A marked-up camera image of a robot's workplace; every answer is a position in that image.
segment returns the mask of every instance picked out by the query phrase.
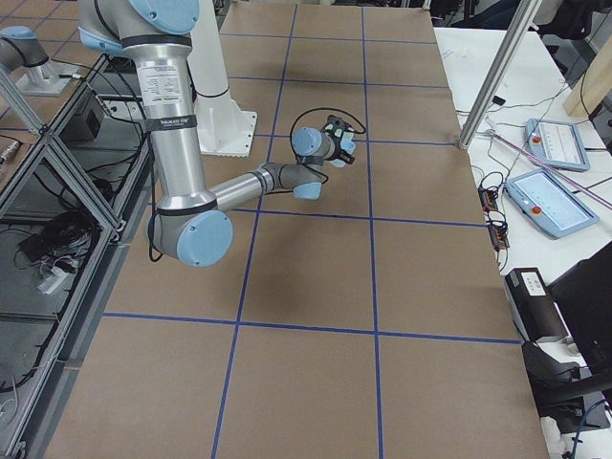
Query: cardboard surface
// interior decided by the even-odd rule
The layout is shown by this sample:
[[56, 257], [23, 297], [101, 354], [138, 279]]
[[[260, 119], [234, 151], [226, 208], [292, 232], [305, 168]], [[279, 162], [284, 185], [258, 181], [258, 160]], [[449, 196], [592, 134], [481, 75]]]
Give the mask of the cardboard surface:
[[139, 234], [48, 458], [548, 457], [434, 43], [420, 10], [232, 4], [232, 96], [260, 118], [208, 183], [292, 162], [314, 107], [367, 124], [356, 162], [318, 201], [231, 212], [212, 269], [152, 265]]

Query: label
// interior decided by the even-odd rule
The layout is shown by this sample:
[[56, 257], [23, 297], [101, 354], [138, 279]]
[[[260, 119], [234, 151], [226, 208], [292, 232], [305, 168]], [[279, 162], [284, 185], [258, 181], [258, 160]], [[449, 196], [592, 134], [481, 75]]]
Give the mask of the label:
[[148, 119], [144, 121], [144, 128], [148, 131], [172, 131], [175, 129], [187, 129], [198, 127], [198, 120], [195, 115], [185, 115], [182, 117]]
[[510, 280], [513, 282], [514, 287], [518, 287], [518, 277], [516, 277], [516, 273], [514, 271], [510, 272]]
[[172, 65], [151, 65], [138, 70], [144, 105], [168, 105], [181, 103], [181, 77]]
[[539, 281], [539, 277], [537, 277], [537, 273], [521, 273], [520, 275], [523, 277], [523, 282], [530, 296], [546, 296], [546, 292], [544, 291], [542, 283]]

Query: black chair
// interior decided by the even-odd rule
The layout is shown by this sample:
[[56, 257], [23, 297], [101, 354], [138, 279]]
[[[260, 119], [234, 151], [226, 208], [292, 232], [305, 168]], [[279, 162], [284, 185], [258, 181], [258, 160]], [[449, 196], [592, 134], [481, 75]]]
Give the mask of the black chair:
[[601, 8], [603, 0], [564, 0], [555, 18], [539, 26], [538, 33], [556, 35], [567, 40], [582, 40], [591, 33], [593, 12]]

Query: blue tape line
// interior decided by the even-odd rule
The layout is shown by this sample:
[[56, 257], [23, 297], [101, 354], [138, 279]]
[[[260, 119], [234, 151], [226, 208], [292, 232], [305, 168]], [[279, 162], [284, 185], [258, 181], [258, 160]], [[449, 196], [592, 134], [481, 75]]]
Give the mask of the blue tape line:
[[270, 215], [289, 215], [294, 217], [318, 217], [318, 218], [338, 218], [344, 220], [362, 220], [374, 222], [392, 222], [392, 223], [409, 223], [415, 225], [441, 225], [447, 227], [469, 227], [469, 228], [486, 228], [487, 225], [484, 223], [466, 223], [466, 222], [441, 222], [435, 220], [416, 220], [416, 219], [404, 219], [404, 218], [387, 218], [387, 217], [359, 217], [359, 215], [332, 215], [325, 213], [303, 213], [303, 212], [290, 212], [288, 210], [265, 210], [265, 209], [252, 209], [252, 208], [235, 208], [234, 211], [238, 212], [250, 212], [250, 213], [263, 213]]
[[235, 320], [223, 320], [221, 318], [203, 318], [203, 317], [177, 317], [177, 316], [159, 316], [149, 314], [133, 314], [133, 313], [104, 313], [104, 317], [119, 317], [119, 318], [144, 318], [147, 320], [165, 320], [170, 322], [196, 322], [196, 323], [213, 323], [216, 325], [235, 325]]
[[310, 325], [293, 325], [283, 323], [267, 323], [267, 322], [240, 322], [241, 326], [255, 328], [274, 328], [280, 330], [302, 330], [306, 332], [325, 332], [325, 333], [343, 333], [348, 335], [374, 335], [372, 330], [359, 330], [356, 328], [337, 328], [337, 327], [317, 327]]
[[423, 333], [403, 333], [403, 332], [379, 332], [382, 337], [414, 338], [414, 339], [437, 339], [442, 341], [461, 341], [461, 342], [487, 342], [491, 344], [520, 344], [519, 339], [498, 339], [498, 338], [478, 338], [478, 337], [456, 337], [453, 335], [428, 335]]
[[437, 146], [455, 146], [453, 142], [419, 142], [419, 141], [369, 141], [370, 143], [396, 143], [403, 145], [437, 145]]
[[[365, 54], [365, 16], [361, 9], [361, 46], [363, 51], [363, 97], [365, 109], [365, 125], [369, 126], [369, 112], [367, 104], [367, 62]], [[372, 196], [372, 162], [370, 155], [370, 131], [365, 132], [365, 151], [367, 157], [367, 194], [370, 225], [370, 266], [372, 269], [372, 316], [374, 319], [374, 364], [376, 374], [376, 412], [379, 445], [379, 459], [384, 459], [384, 430], [383, 430], [383, 389], [381, 383], [381, 349], [379, 340], [379, 305], [376, 277], [376, 240], [374, 237], [374, 199]]]
[[454, 335], [430, 335], [427, 333], [407, 333], [407, 332], [391, 332], [379, 330], [362, 330], [359, 328], [342, 328], [342, 327], [322, 327], [316, 325], [298, 325], [286, 323], [269, 323], [257, 321], [236, 321], [222, 318], [206, 318], [206, 317], [180, 317], [180, 316], [160, 316], [154, 314], [135, 314], [135, 313], [103, 313], [104, 317], [112, 318], [139, 318], [143, 320], [160, 320], [168, 322], [192, 322], [206, 323], [212, 325], [240, 325], [252, 328], [274, 328], [279, 330], [301, 330], [306, 332], [320, 333], [341, 333], [344, 335], [378, 335], [381, 337], [407, 338], [407, 339], [435, 339], [441, 341], [457, 341], [457, 342], [484, 342], [492, 344], [520, 344], [518, 339], [500, 339], [500, 338], [479, 338], [479, 337], [460, 337]]
[[[291, 83], [314, 83], [314, 84], [346, 84], [362, 86], [362, 81], [327, 81], [324, 79], [297, 79], [297, 78], [271, 78], [269, 76], [228, 76], [228, 79], [246, 79], [254, 81], [287, 81]], [[450, 89], [448, 86], [435, 84], [402, 84], [402, 83], [367, 83], [370, 86], [382, 86], [389, 88], [416, 88], [416, 89]]]
[[[246, 36], [246, 37], [260, 37], [260, 38], [288, 38], [288, 35], [273, 35], [265, 33], [227, 33], [221, 32], [220, 35], [225, 36]], [[380, 40], [372, 38], [333, 38], [324, 36], [291, 36], [291, 38], [299, 38], [300, 40], [328, 40], [328, 41], [357, 41], [357, 42], [373, 42], [373, 43], [404, 43], [410, 45], [437, 45], [435, 41], [414, 41], [414, 40]]]
[[[294, 18], [292, 21], [292, 25], [291, 25], [291, 32], [290, 34], [294, 33], [294, 26], [295, 26], [295, 18], [296, 18], [296, 14], [297, 14], [297, 6], [294, 6]], [[287, 72], [287, 60], [289, 57], [289, 50], [291, 48], [291, 37], [289, 38], [289, 41], [287, 43], [287, 52], [285, 53], [285, 62], [283, 65], [283, 73], [282, 76], [283, 78], [286, 75]], [[282, 92], [283, 92], [283, 82], [281, 81], [280, 83], [280, 88], [278, 89], [278, 99], [276, 101], [276, 109], [275, 109], [275, 113], [274, 113], [274, 120], [273, 120], [273, 130], [272, 132], [274, 133], [275, 129], [276, 129], [276, 122], [278, 120], [278, 112], [279, 112], [279, 108], [280, 108], [280, 100], [282, 97]], [[272, 142], [270, 142], [270, 145], [268, 146], [268, 155], [267, 155], [267, 160], [270, 160], [270, 156], [272, 155]], [[259, 203], [257, 204], [257, 210], [261, 209], [261, 204], [262, 204], [262, 199], [259, 198]], [[225, 382], [223, 385], [223, 393], [221, 396], [221, 404], [219, 406], [219, 415], [217, 417], [217, 426], [215, 428], [215, 432], [214, 432], [214, 441], [212, 444], [212, 451], [210, 453], [210, 458], [211, 459], [216, 459], [217, 457], [217, 451], [219, 448], [219, 439], [221, 437], [221, 428], [223, 426], [223, 417], [225, 414], [225, 408], [226, 408], [226, 402], [227, 402], [227, 397], [228, 397], [228, 390], [230, 387], [230, 377], [231, 377], [231, 369], [233, 367], [233, 359], [234, 359], [234, 354], [235, 354], [235, 350], [236, 350], [236, 343], [238, 341], [238, 332], [240, 330], [240, 319], [242, 317], [242, 310], [244, 307], [244, 303], [245, 303], [245, 297], [247, 294], [247, 286], [249, 283], [249, 274], [251, 272], [251, 261], [252, 261], [252, 254], [254, 251], [254, 247], [255, 247], [255, 239], [257, 236], [257, 228], [259, 226], [259, 212], [256, 213], [255, 215], [255, 222], [253, 224], [253, 230], [252, 230], [252, 236], [251, 236], [251, 246], [249, 247], [249, 257], [247, 259], [247, 267], [245, 269], [245, 277], [244, 277], [244, 281], [242, 284], [242, 292], [240, 294], [240, 305], [238, 306], [238, 314], [236, 317], [236, 325], [234, 327], [234, 332], [233, 332], [233, 337], [231, 340], [231, 348], [229, 351], [229, 361], [228, 361], [228, 369], [226, 371], [226, 378], [225, 378]]]

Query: black band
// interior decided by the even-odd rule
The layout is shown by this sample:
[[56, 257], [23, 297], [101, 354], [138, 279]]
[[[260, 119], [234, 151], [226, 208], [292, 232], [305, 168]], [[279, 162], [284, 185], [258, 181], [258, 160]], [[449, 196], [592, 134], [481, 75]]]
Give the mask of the black band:
[[34, 67], [38, 67], [39, 65], [42, 65], [42, 64], [47, 63], [47, 62], [49, 62], [49, 57], [48, 56], [45, 57], [44, 59], [42, 59], [40, 62], [36, 62], [35, 64], [28, 64], [28, 65], [24, 64], [23, 66], [26, 69], [33, 69]]
[[98, 19], [102, 27], [106, 29], [106, 31], [109, 32], [113, 38], [115, 38], [117, 41], [120, 41], [119, 36], [115, 33], [115, 31], [110, 28], [108, 23], [104, 20], [104, 16], [102, 16], [102, 11], [99, 10], [98, 0], [94, 0], [94, 8], [96, 9], [96, 14], [98, 15]]
[[266, 194], [268, 192], [268, 183], [266, 182], [266, 179], [264, 179], [262, 173], [256, 170], [252, 170], [249, 173], [259, 181], [259, 184], [261, 185], [262, 194]]
[[191, 46], [191, 38], [183, 35], [137, 35], [128, 36], [121, 41], [123, 48], [137, 45], [184, 45]]
[[144, 129], [147, 132], [174, 131], [177, 129], [188, 129], [190, 127], [198, 127], [198, 119], [195, 115], [144, 120]]
[[229, 90], [230, 87], [228, 86], [228, 89], [226, 89], [223, 93], [215, 94], [214, 96], [207, 96], [206, 94], [198, 93], [198, 96], [202, 96], [203, 98], [220, 98], [224, 94], [227, 94]]
[[11, 40], [9, 40], [8, 38], [5, 38], [4, 36], [2, 38], [0, 38], [2, 41], [8, 43], [21, 57], [21, 65], [23, 65], [24, 67], [26, 66], [26, 63], [28, 62], [28, 59], [26, 58], [26, 55], [23, 54], [23, 51], [21, 51], [19, 49], [19, 47], [17, 47], [17, 45], [15, 45]]
[[195, 208], [157, 208], [157, 213], [166, 217], [184, 217], [195, 213], [206, 212], [217, 207], [217, 200], [196, 206]]
[[323, 157], [322, 156], [299, 156], [298, 164], [314, 164], [314, 165], [323, 165]]

